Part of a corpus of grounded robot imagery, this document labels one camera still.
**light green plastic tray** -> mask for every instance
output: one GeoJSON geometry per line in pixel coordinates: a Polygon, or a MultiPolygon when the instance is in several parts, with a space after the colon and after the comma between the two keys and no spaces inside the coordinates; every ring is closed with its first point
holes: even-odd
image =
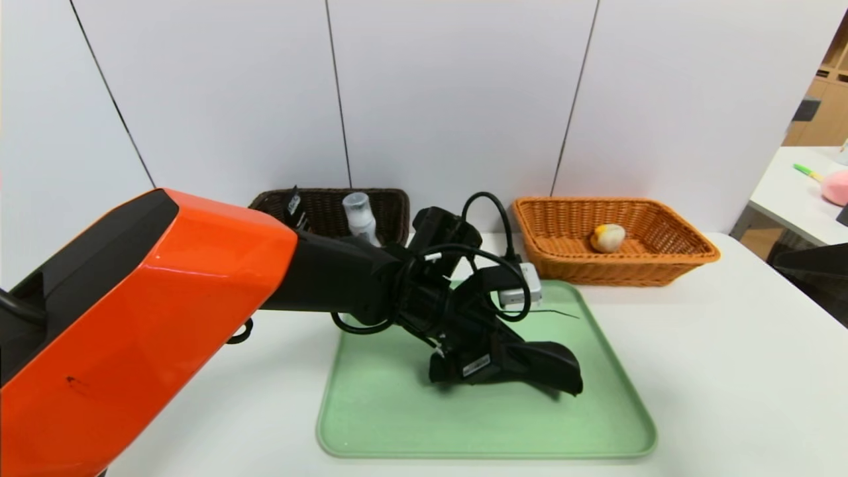
{"type": "Polygon", "coordinates": [[[510,326],[527,341],[557,341],[580,361],[577,397],[524,383],[431,384],[432,349],[400,327],[342,334],[318,441],[336,457],[577,459],[638,457],[656,428],[573,287],[543,282],[544,308],[510,326]]]}

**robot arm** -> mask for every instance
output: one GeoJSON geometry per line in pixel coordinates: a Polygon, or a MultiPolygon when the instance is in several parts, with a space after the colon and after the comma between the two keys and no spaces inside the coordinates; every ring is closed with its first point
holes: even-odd
{"type": "Polygon", "coordinates": [[[98,475],[260,308],[329,311],[360,334],[399,325],[435,349],[433,382],[582,391],[565,346],[499,320],[515,318],[489,294],[525,289],[516,268],[452,289],[461,258],[486,255],[479,233],[438,208],[414,226],[408,248],[380,249],[166,189],[112,210],[2,297],[0,474],[98,475]]]}

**pink plush toy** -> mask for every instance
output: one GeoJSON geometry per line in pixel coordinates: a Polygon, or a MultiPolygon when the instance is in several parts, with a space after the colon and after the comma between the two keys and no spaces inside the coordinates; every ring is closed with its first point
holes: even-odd
{"type": "Polygon", "coordinates": [[[848,171],[834,172],[822,181],[822,196],[834,204],[848,204],[848,171]]]}

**yellow ball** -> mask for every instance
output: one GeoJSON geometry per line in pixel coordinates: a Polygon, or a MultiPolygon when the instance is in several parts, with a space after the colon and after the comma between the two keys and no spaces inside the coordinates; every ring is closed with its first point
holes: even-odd
{"type": "Polygon", "coordinates": [[[592,244],[593,249],[601,253],[612,254],[621,248],[626,236],[627,232],[624,230],[624,227],[617,223],[605,223],[594,229],[589,242],[592,244]]]}

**white wall panel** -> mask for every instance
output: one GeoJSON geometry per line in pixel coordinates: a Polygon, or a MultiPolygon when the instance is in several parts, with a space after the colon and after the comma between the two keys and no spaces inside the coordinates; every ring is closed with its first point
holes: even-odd
{"type": "Polygon", "coordinates": [[[647,196],[727,232],[846,0],[601,0],[556,195],[647,196]]]}
{"type": "MultiPolygon", "coordinates": [[[[548,195],[595,0],[330,0],[355,187],[548,195]]],[[[470,218],[494,229],[490,205],[470,218]]]]}
{"type": "Polygon", "coordinates": [[[238,205],[348,185],[322,1],[75,3],[156,185],[238,205]]]}
{"type": "Polygon", "coordinates": [[[151,188],[66,1],[3,0],[3,287],[151,188]]]}

